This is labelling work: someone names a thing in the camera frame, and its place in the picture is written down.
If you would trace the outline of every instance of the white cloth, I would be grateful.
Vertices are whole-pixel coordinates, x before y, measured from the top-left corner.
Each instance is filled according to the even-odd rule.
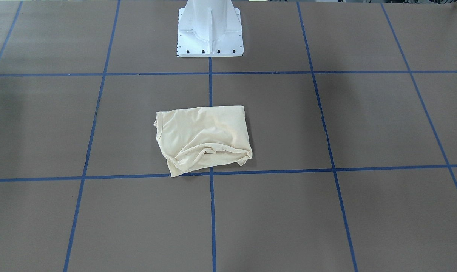
[[[154,126],[172,177],[252,158],[243,106],[157,112]]]

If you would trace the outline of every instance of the folded towel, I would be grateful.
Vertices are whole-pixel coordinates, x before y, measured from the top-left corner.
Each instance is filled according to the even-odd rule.
[[[157,112],[154,126],[172,177],[252,158],[243,106]]]

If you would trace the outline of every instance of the white metal bracket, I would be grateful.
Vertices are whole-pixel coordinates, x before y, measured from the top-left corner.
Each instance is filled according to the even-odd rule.
[[[188,0],[178,12],[177,57],[239,57],[240,10],[230,0]]]

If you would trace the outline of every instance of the gray table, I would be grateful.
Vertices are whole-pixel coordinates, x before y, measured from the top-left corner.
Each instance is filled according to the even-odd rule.
[[[0,272],[457,271],[457,7],[0,2]],[[162,110],[244,105],[254,158],[168,177]]]

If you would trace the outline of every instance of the cloth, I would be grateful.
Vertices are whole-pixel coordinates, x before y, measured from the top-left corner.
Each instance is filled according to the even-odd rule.
[[[252,158],[243,106],[157,112],[154,126],[172,177]]]

